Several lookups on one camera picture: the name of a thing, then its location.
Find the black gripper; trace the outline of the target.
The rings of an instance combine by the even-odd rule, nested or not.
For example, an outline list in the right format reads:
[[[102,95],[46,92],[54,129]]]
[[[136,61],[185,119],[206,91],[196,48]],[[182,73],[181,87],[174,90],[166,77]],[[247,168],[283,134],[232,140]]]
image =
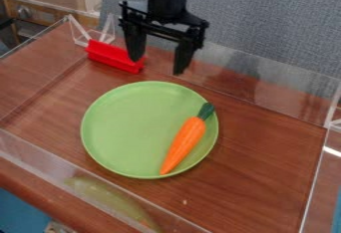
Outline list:
[[[132,60],[137,62],[145,55],[148,35],[178,42],[173,73],[182,74],[194,51],[202,48],[209,23],[186,10],[174,18],[156,17],[149,12],[148,3],[142,1],[122,1],[119,5],[122,7],[119,22]]]

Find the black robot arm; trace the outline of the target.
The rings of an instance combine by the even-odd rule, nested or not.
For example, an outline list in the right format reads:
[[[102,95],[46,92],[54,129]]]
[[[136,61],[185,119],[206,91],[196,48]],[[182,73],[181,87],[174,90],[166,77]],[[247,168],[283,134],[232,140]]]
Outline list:
[[[178,42],[173,73],[188,68],[194,52],[202,48],[209,22],[186,10],[186,0],[122,1],[121,27],[129,56],[137,62],[146,52],[148,35]]]

